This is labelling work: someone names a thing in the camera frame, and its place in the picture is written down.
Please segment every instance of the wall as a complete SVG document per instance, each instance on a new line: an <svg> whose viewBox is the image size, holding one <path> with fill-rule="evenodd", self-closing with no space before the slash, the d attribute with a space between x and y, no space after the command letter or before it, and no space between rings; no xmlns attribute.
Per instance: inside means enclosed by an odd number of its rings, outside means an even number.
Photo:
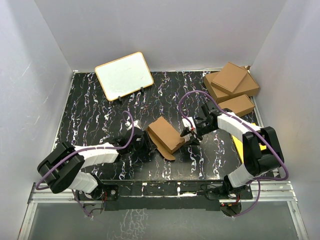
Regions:
<svg viewBox="0 0 320 240"><path fill-rule="evenodd" d="M251 67L257 103L277 130L310 239L319 239L320 2L288 1Z"/></svg>
<svg viewBox="0 0 320 240"><path fill-rule="evenodd" d="M35 0L73 70L142 52L152 71L251 65L286 0Z"/></svg>
<svg viewBox="0 0 320 240"><path fill-rule="evenodd" d="M0 233L16 239L72 70L33 0L0 1Z"/></svg>

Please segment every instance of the gray floor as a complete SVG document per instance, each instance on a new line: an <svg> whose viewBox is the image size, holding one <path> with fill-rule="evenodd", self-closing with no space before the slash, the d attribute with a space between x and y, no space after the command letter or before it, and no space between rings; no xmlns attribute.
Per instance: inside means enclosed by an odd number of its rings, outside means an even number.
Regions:
<svg viewBox="0 0 320 240"><path fill-rule="evenodd" d="M259 202L251 214L236 219L199 209L99 213L91 220L75 203L38 204L29 240L298 239L287 202Z"/></svg>

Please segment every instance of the whiteboard stand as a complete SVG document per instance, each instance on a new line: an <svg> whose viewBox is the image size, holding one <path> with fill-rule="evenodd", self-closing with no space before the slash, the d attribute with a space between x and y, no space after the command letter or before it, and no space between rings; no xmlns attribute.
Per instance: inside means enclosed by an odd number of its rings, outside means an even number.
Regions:
<svg viewBox="0 0 320 240"><path fill-rule="evenodd" d="M106 99L114 101L154 84L141 52L124 56L94 69Z"/></svg>

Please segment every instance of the stacked cardboard box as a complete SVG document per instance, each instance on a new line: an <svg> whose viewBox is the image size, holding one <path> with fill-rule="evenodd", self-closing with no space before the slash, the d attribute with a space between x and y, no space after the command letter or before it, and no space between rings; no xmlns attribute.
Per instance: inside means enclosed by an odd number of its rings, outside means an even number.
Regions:
<svg viewBox="0 0 320 240"><path fill-rule="evenodd" d="M221 108L228 108L239 117L254 109L249 97L260 88L245 67L228 62L221 71L205 75L203 82Z"/></svg>

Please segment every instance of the metal frame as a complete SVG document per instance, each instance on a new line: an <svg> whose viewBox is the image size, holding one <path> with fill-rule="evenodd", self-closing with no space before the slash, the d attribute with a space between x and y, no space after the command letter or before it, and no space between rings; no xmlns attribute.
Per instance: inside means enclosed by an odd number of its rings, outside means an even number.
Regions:
<svg viewBox="0 0 320 240"><path fill-rule="evenodd" d="M257 117L257 121L259 126L263 127L264 124L261 119L261 115L258 109L258 105L255 97L252 98L252 101L255 105L254 112ZM297 232L297 236L299 240L308 240L308 234L303 223L302 217L300 215L300 211L298 208L298 201L296 198L296 194L294 192L293 186L290 181L261 181L261 193L259 202L287 202L288 208L290 210L290 214L295 226L295 230ZM258 194L258 184L253 182L251 184L251 191L253 195L253 199L243 199L241 202L254 202L256 200ZM180 198L182 196L170 196L175 198ZM233 202L232 199L221 199L219 200L221 203ZM76 204L77 202L74 199L74 195L70 189L67 189L59 194L53 194L50 189L45 189L42 191L38 191L33 186L29 201L28 207L25 213L25 217L22 223L22 227L20 230L20 234L18 240L27 240L32 228L32 224L35 218L35 214L37 211L38 204ZM100 204L101 201L85 201L86 204Z"/></svg>

